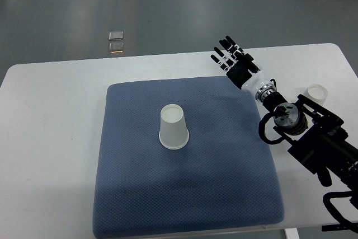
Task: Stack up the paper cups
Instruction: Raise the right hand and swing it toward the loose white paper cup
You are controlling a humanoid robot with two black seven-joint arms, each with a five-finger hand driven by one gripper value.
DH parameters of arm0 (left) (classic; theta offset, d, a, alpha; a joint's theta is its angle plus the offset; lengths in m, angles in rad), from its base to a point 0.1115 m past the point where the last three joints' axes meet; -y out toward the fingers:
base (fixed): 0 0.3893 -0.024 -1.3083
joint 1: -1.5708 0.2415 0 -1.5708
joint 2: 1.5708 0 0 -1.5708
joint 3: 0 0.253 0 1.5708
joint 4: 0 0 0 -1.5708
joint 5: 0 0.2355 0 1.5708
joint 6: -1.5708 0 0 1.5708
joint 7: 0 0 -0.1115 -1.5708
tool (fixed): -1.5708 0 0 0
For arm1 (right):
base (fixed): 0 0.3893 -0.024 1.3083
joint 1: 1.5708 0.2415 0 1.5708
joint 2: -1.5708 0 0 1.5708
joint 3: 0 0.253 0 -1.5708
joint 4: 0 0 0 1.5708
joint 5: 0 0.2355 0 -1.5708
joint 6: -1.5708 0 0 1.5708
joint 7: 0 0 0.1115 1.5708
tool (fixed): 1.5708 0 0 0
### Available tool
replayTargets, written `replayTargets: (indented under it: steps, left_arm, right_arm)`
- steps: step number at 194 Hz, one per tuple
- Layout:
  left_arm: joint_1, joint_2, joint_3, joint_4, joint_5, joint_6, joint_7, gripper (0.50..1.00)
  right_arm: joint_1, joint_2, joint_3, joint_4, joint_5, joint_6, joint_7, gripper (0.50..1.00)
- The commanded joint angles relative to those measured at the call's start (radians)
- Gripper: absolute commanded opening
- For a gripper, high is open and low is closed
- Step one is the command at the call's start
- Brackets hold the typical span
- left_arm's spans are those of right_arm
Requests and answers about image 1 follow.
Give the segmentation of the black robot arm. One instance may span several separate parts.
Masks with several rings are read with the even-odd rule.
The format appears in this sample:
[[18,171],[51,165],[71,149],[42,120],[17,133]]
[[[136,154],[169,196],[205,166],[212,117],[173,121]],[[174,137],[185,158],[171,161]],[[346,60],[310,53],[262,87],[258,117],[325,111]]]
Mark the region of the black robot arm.
[[258,127],[258,134],[265,143],[287,141],[291,145],[288,152],[317,175],[323,186],[331,186],[331,174],[335,174],[348,187],[347,191],[323,196],[324,206],[338,222],[325,230],[357,232],[357,223],[346,219],[331,202],[348,198],[353,207],[357,207],[357,148],[347,142],[343,120],[304,95],[299,95],[295,103],[287,102],[277,91],[275,80],[260,86],[255,98],[268,111]]

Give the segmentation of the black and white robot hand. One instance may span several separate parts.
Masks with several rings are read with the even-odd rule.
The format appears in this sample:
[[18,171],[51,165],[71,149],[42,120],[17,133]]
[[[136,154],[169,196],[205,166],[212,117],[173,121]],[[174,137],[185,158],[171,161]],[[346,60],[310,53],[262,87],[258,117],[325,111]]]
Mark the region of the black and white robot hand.
[[253,57],[230,37],[226,36],[219,44],[228,53],[215,47],[211,59],[225,72],[233,84],[242,91],[250,92],[256,99],[276,91],[274,81],[266,78],[265,72],[254,62]]

